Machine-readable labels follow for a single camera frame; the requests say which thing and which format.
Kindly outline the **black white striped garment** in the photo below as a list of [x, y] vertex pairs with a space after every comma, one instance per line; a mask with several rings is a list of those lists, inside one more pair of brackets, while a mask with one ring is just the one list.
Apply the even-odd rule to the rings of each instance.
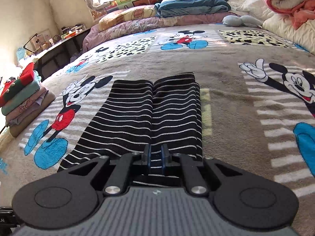
[[61, 161], [59, 170], [99, 156], [114, 160], [127, 153], [143, 152], [147, 144], [151, 145], [149, 173], [134, 179], [137, 186], [180, 186], [177, 175], [163, 175], [163, 144], [167, 144], [170, 153], [202, 159], [200, 87], [193, 73], [156, 82], [116, 80], [75, 148]]

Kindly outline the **stack of folded clothes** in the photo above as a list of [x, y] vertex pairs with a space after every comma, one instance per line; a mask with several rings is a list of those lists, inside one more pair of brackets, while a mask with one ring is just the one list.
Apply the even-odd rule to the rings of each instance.
[[41, 82], [33, 62], [17, 78], [9, 78], [1, 92], [1, 113], [11, 136], [18, 137], [55, 99], [56, 95]]

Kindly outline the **Mickey Mouse bed blanket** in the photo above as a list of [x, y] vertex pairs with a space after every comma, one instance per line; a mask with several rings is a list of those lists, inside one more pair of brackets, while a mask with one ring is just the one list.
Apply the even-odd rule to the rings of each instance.
[[310, 53], [188, 25], [34, 70], [1, 136], [1, 235], [314, 235]]

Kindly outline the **dark side desk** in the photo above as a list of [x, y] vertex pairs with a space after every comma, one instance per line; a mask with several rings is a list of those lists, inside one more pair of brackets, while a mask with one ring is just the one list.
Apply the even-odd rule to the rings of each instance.
[[83, 40], [91, 28], [83, 30], [63, 41], [59, 41], [47, 50], [30, 58], [34, 62], [34, 69], [42, 77], [42, 81], [68, 65], [75, 55], [81, 54]]

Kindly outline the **pink floral quilt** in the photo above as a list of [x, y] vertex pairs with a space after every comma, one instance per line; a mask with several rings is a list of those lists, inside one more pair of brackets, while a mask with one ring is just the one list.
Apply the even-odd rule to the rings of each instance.
[[214, 14], [198, 14], [175, 16], [169, 18], [145, 18], [133, 21], [127, 21], [101, 30], [99, 25], [95, 25], [83, 40], [82, 52], [87, 52], [94, 47], [106, 41], [114, 40], [122, 36], [138, 34], [158, 28], [200, 25], [210, 23], [221, 23], [225, 16], [234, 15], [232, 12], [220, 12]]

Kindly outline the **grey plush toy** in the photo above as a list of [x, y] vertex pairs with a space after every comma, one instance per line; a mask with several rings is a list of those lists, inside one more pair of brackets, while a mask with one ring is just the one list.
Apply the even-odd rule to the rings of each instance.
[[225, 16], [222, 20], [222, 24], [227, 27], [239, 27], [239, 26], [246, 26], [246, 27], [253, 27], [258, 28], [262, 26], [262, 22], [252, 16]]

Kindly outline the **yellow patterned pillow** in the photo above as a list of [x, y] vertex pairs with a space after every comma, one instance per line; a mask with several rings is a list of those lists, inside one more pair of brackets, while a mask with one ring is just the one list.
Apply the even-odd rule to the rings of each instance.
[[110, 12], [102, 17], [98, 22], [99, 31], [105, 31], [111, 27], [127, 21], [155, 17], [157, 10], [154, 5], [141, 5], [130, 9]]

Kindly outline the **blue folded blanket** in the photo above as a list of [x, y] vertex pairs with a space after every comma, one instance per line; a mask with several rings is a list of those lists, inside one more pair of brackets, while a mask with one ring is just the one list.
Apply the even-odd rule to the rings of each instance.
[[154, 6], [157, 11], [156, 16], [159, 18], [215, 14], [231, 10], [225, 0], [162, 0]]

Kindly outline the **white quilt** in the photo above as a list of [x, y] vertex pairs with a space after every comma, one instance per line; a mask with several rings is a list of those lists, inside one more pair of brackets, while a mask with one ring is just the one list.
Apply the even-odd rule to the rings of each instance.
[[294, 29], [289, 16], [271, 11], [263, 0], [229, 0], [233, 13], [240, 16], [250, 15], [262, 24], [262, 28], [286, 40], [298, 44], [314, 54], [314, 20], [308, 20], [299, 29]]

